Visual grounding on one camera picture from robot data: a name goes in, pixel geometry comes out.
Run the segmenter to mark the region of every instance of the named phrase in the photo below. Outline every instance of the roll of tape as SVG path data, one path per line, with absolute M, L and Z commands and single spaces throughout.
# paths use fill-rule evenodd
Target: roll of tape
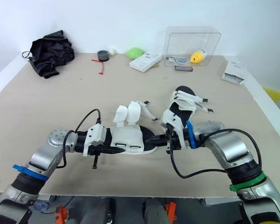
M 109 60 L 109 53 L 108 51 L 106 50 L 100 50 L 97 52 L 97 55 L 98 55 L 98 59 L 101 61 L 101 62 L 106 62 Z

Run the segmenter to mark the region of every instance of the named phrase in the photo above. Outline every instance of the yellow rubber duck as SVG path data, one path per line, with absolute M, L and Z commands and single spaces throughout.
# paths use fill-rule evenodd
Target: yellow rubber duck
M 206 50 L 204 49 L 200 49 L 198 51 L 195 51 L 191 57 L 190 57 L 190 61 L 191 63 L 200 63 L 202 62 L 207 56 Z

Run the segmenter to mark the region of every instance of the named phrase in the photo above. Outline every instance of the red cable tie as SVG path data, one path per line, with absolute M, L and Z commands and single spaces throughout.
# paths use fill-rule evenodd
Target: red cable tie
M 92 59 L 92 61 L 93 61 L 93 62 L 100 62 L 100 63 L 102 63 L 103 68 L 102 68 L 102 71 L 101 71 L 101 72 L 99 72 L 99 74 L 100 74 L 100 75 L 102 75 L 102 74 L 103 74 L 103 72 L 104 72 L 104 62 L 101 62 L 101 61 L 99 61 L 99 60 L 94 60 L 94 59 Z

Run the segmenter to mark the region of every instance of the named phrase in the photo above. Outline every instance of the beige tabletop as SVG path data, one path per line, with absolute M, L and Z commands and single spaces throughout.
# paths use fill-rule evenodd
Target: beige tabletop
M 102 124 L 110 127 L 119 105 L 148 100 L 149 110 L 161 117 L 168 108 L 172 91 L 190 87 L 196 95 L 208 98 L 214 113 L 197 110 L 192 123 L 219 120 L 227 128 L 239 128 L 257 141 L 263 158 L 263 170 L 280 191 L 280 137 L 244 86 L 220 79 L 226 66 L 222 56 L 214 56 L 208 66 L 194 67 L 193 72 L 174 71 L 160 66 L 146 73 L 131 69 L 125 55 L 116 55 L 105 63 L 92 62 L 95 54 L 76 54 L 74 61 L 58 67 L 60 75 L 44 79 L 27 64 L 0 94 L 0 191 L 12 183 L 24 165 L 54 129 L 74 129 L 84 115 L 99 108 Z M 81 130 L 94 124 L 91 116 Z M 141 118 L 140 125 L 161 134 L 159 121 Z M 242 136 L 253 155 L 255 150 Z M 41 190 L 52 195 L 96 196 L 167 196 L 167 197 L 236 197 L 229 190 L 226 174 L 206 173 L 181 179 L 173 170 L 165 148 L 147 155 L 103 154 L 98 169 L 91 169 L 93 156 L 67 154 L 68 165 L 56 170 Z M 175 162 L 185 175 L 206 168 L 220 168 L 207 148 L 176 151 Z

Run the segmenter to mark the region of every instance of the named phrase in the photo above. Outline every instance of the green sponge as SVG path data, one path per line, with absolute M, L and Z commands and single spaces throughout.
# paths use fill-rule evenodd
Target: green sponge
M 132 60 L 136 59 L 137 57 L 140 57 L 143 54 L 144 54 L 144 50 L 140 48 L 132 48 L 128 52 L 126 52 L 126 56 L 128 56 L 128 58 Z

